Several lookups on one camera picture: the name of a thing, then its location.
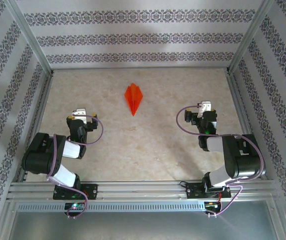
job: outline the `beige floor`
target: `beige floor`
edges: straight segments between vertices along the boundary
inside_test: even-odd
[[[133,117],[124,98],[131,83],[139,85],[142,103]],[[210,100],[218,113],[218,133],[241,133],[223,69],[150,68],[58,70],[40,132],[69,135],[66,117],[76,108],[97,113],[105,133],[87,147],[83,159],[65,158],[62,164],[84,181],[201,179],[219,168],[221,153],[204,152],[196,136],[182,132],[175,122],[179,109]],[[190,131],[195,126],[180,122]],[[100,129],[89,133],[88,141]],[[29,174],[30,182],[45,181]]]

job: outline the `wallpaper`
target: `wallpaper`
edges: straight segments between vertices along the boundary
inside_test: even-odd
[[[53,69],[227,67],[261,2],[17,1]]]
[[[21,161],[45,76],[10,12],[0,1],[0,214]]]
[[[272,5],[234,74],[286,211],[286,0]]]

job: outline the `red paper object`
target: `red paper object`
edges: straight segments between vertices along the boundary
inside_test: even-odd
[[[132,115],[134,116],[143,98],[143,94],[141,92],[141,89],[139,89],[139,86],[133,83],[131,84],[131,86],[128,86],[125,92],[125,98],[129,106],[129,109],[131,110]]]

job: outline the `paper crane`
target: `paper crane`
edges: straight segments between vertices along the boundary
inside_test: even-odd
[[[131,84],[131,86],[128,86],[125,92],[125,98],[129,106],[129,109],[131,110],[132,115],[134,116],[143,98],[143,94],[141,92],[141,89],[139,89],[139,86],[133,83]]]

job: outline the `enclosure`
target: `enclosure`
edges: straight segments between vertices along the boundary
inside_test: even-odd
[[[135,116],[131,83],[143,94]],[[219,134],[255,135],[267,168],[220,219],[180,187],[224,164],[176,125],[181,108],[205,100]],[[54,185],[20,163],[37,132],[69,135],[66,118],[83,107],[104,134],[82,159],[62,160],[99,186],[77,226]],[[0,0],[0,239],[67,237],[52,218],[80,239],[214,239],[226,228],[229,239],[286,239],[286,0]]]

